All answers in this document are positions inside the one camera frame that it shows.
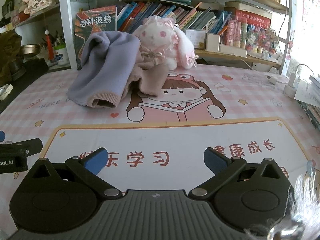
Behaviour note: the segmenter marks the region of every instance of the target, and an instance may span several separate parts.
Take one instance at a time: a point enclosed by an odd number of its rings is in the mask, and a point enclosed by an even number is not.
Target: blue gripper pad
[[[5,134],[3,131],[0,131],[0,142],[3,142],[5,139]]]
[[[214,151],[212,148],[207,148],[204,151],[204,164],[214,173],[218,174],[228,167],[230,159],[224,155]]]
[[[84,159],[83,166],[91,171],[94,175],[97,175],[99,171],[106,166],[108,161],[108,151],[105,148],[99,148],[93,153],[89,154]]]

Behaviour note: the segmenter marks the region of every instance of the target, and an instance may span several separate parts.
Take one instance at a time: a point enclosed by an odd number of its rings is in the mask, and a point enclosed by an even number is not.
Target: metal screw
[[[205,196],[208,192],[204,188],[194,188],[191,193],[195,196]]]
[[[108,188],[103,193],[108,197],[115,197],[120,193],[120,191],[116,188]]]

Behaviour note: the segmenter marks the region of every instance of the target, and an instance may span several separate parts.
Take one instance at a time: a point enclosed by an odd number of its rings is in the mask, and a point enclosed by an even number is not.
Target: bunny ear
[[[176,19],[175,18],[163,18],[162,19],[164,22],[172,22],[172,25],[176,24]]]
[[[178,54],[180,57],[180,65],[183,68],[189,69],[193,65],[196,65],[195,48],[192,42],[188,39],[185,33],[178,27],[173,27],[178,37]]]

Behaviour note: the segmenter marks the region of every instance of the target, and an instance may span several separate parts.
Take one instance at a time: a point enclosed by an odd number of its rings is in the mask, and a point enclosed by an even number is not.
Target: white shelf frame
[[[279,37],[280,42],[284,42],[285,45],[285,50],[282,52],[284,54],[284,59],[281,64],[280,73],[286,74],[287,68],[284,67],[285,64],[289,66],[290,61],[286,60],[286,54],[288,51],[288,42],[290,38],[290,33],[292,31],[292,26],[295,26],[295,21],[296,21],[296,0],[288,0],[288,5],[290,5],[290,9],[286,11],[284,10],[275,10],[269,6],[266,6],[264,4],[260,4],[256,1],[253,0],[240,0],[243,2],[250,3],[254,6],[258,6],[260,8],[266,9],[268,11],[276,12],[279,14],[287,14],[289,16],[289,24],[288,24],[288,32],[287,32],[287,39],[283,39]],[[60,3],[64,6],[60,7],[60,12],[61,12],[61,19],[62,19],[62,27],[63,27],[63,32],[64,32],[64,37],[66,40],[66,46],[67,46],[67,51],[71,63],[71,68],[76,69],[76,52],[74,48],[74,43],[73,43],[73,36],[74,36],[74,27],[73,27],[73,19],[75,16],[73,16],[73,12],[71,10],[71,3],[87,3],[88,6],[91,8],[89,4],[89,0],[60,0]]]

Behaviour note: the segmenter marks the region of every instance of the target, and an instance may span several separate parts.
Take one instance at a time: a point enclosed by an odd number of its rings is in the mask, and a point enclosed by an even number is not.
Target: book
[[[199,9],[207,10],[208,8],[211,8],[211,10],[220,10],[221,7],[222,5],[220,5],[218,2],[203,2],[202,4],[200,4]]]
[[[208,27],[208,32],[209,32],[209,33],[211,32],[212,28],[215,26],[217,20],[218,20],[218,19],[215,18],[215,19],[210,23],[210,25],[209,25],[209,27]]]
[[[190,19],[192,18],[192,16],[197,12],[196,9],[192,9],[187,15],[186,17],[180,22],[179,24],[179,28],[181,29],[184,25],[186,25],[186,23],[188,21],[190,21]]]
[[[230,20],[228,22],[228,28],[227,28],[227,33],[223,37],[223,44],[228,45],[228,46],[233,46],[233,37],[235,34],[236,30],[236,21]]]
[[[130,5],[130,4],[127,3],[127,5],[125,5],[124,7],[122,7],[121,11],[119,12],[119,14],[118,14],[118,16],[117,16],[118,19],[122,16],[122,14],[123,14],[124,11],[129,7],[129,5]]]
[[[240,11],[234,7],[225,7],[225,10],[232,13],[232,15],[236,15],[239,22],[246,21],[248,24],[259,26],[264,29],[268,29],[271,26],[271,20],[269,18],[260,16],[258,14]]]
[[[125,33],[127,33],[128,31],[128,27],[130,26],[130,24],[131,24],[131,22],[134,20],[134,18],[130,18],[129,20],[128,20],[128,22],[127,22],[127,24],[125,25],[125,27],[124,27],[124,29],[123,29],[123,31],[122,32],[125,32]]]
[[[140,10],[140,12],[136,15],[136,17],[133,19],[133,21],[130,23],[130,25],[126,28],[127,33],[130,33],[132,27],[141,18],[141,16],[145,13],[145,11],[149,8],[150,5],[151,5],[151,2],[146,2],[146,4],[143,6],[143,8]]]
[[[225,13],[225,11],[218,12],[217,15],[219,15],[219,18],[218,18],[218,20],[216,21],[216,24],[214,25],[214,27],[212,28],[212,30],[210,31],[210,33],[216,33],[217,27],[218,27],[219,24],[223,21],[224,13]]]
[[[309,79],[310,79],[318,88],[320,88],[320,77],[310,76]]]
[[[76,13],[75,51],[77,69],[81,69],[81,56],[90,34],[117,30],[117,7],[115,5]]]
[[[168,14],[171,13],[176,8],[175,5],[172,5],[161,18],[167,18]]]
[[[118,28],[124,23],[124,21],[127,19],[127,17],[130,15],[130,13],[133,11],[133,9],[137,6],[138,4],[135,2],[131,2],[131,4],[127,7],[127,9],[123,12],[121,17],[118,19],[117,25]]]
[[[230,17],[231,17],[231,13],[228,13],[228,12],[226,12],[225,14],[224,14],[224,19],[223,19],[223,23],[222,23],[222,25],[221,25],[221,27],[219,28],[219,30],[217,31],[217,33],[219,33],[222,29],[223,29],[223,27],[224,26],[226,26],[226,23],[227,23],[227,21],[230,19]]]
[[[313,116],[313,114],[309,111],[306,103],[298,101],[300,107],[303,109],[303,111],[305,112],[305,114],[307,115],[307,117],[310,119],[312,125],[317,128],[318,130],[320,130],[320,124],[318,123],[318,121],[316,120],[316,118]]]
[[[316,112],[316,110],[314,109],[314,106],[306,104],[308,110],[311,112],[311,114],[314,116],[314,118],[316,119],[316,121],[318,123],[320,123],[320,115]]]
[[[210,10],[206,12],[206,14],[200,19],[196,26],[196,30],[202,30],[202,28],[207,24],[207,22],[211,19],[212,15],[215,15],[214,12]]]
[[[152,3],[148,9],[144,12],[144,14],[141,16],[141,18],[136,22],[136,24],[133,26],[133,28],[130,30],[130,33],[132,34],[140,25],[142,25],[142,22],[145,18],[148,18],[153,10],[158,6],[158,3]]]
[[[182,21],[181,25],[179,25],[179,28],[182,30],[192,20],[192,18],[196,16],[197,13],[198,12],[195,9],[193,14],[189,14],[189,16],[186,17],[186,20]]]
[[[216,17],[216,15],[215,15],[214,12],[209,12],[209,14],[207,15],[207,17],[204,18],[203,21],[199,24],[197,30],[202,30],[202,29],[206,26],[206,24],[207,24],[209,21],[211,21],[213,18],[215,18],[215,17]]]
[[[137,6],[132,10],[132,12],[129,14],[129,16],[124,20],[123,24],[120,26],[118,31],[122,32],[124,27],[127,25],[130,18],[136,17],[136,15],[139,13],[139,11],[143,8],[145,3],[139,2]]]
[[[174,16],[174,12],[171,12],[168,14],[167,18],[173,18],[173,16]]]
[[[153,10],[153,12],[151,13],[151,15],[155,15],[161,7],[162,7],[162,3],[160,3],[160,4],[157,6],[157,8]]]
[[[183,12],[184,12],[184,9],[181,7],[178,7],[173,13],[174,14],[173,18],[177,19]]]
[[[155,16],[158,16],[160,13],[162,13],[162,11],[164,10],[164,9],[166,9],[167,7],[165,6],[165,5],[162,5],[155,13],[154,13],[154,15]]]
[[[265,11],[263,9],[248,5],[248,4],[244,4],[241,2],[237,2],[237,1],[230,1],[230,2],[226,2],[225,3],[225,7],[234,7],[239,11],[246,11],[246,12],[250,12],[250,13],[254,13],[269,19],[272,19],[272,13]]]
[[[197,12],[196,15],[185,25],[183,29],[188,29],[202,14],[203,12]]]
[[[174,4],[176,6],[184,6],[184,7],[187,7],[187,8],[190,8],[190,9],[193,9],[194,7],[188,5],[187,3],[183,3],[183,2],[177,2],[177,1],[169,1],[169,0],[135,0],[136,2],[137,1],[153,1],[153,2],[159,2],[159,3],[168,3],[168,4]]]
[[[210,12],[211,8],[206,9],[201,16],[190,26],[190,29],[197,29],[198,25],[200,24],[200,22],[206,17],[206,15],[208,15],[208,13]]]
[[[170,6],[167,6],[160,14],[159,14],[159,17],[162,17],[166,12],[167,10],[169,10]]]
[[[183,122],[191,119],[195,113],[197,116],[210,116],[208,112],[208,106],[213,105],[211,98],[202,99],[196,103],[193,103],[183,109],[175,109],[167,106],[157,106],[147,103],[139,103],[138,106],[143,108],[145,115],[143,120],[151,122],[153,116],[159,116],[163,120],[160,122]]]
[[[189,11],[184,11],[177,19],[176,19],[176,23],[179,24],[184,17],[189,13]]]

